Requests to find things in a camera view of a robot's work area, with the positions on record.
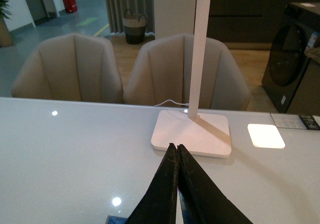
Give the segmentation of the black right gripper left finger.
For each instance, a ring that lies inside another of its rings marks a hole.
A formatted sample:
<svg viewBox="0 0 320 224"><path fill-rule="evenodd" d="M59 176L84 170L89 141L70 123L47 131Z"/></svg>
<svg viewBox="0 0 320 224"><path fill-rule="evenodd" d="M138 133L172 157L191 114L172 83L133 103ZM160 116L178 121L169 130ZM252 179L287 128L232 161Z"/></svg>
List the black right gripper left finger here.
<svg viewBox="0 0 320 224"><path fill-rule="evenodd" d="M129 224L174 224L176 222L179 158L170 143L154 177L131 215Z"/></svg>

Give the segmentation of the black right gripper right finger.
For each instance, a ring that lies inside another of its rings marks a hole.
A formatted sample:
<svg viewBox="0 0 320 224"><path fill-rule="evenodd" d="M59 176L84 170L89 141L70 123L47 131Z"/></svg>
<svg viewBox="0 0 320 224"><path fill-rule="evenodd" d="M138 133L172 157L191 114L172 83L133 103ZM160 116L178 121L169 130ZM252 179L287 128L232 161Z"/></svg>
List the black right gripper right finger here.
<svg viewBox="0 0 320 224"><path fill-rule="evenodd" d="M178 189L193 224L250 224L251 221L221 192L217 185L180 144Z"/></svg>

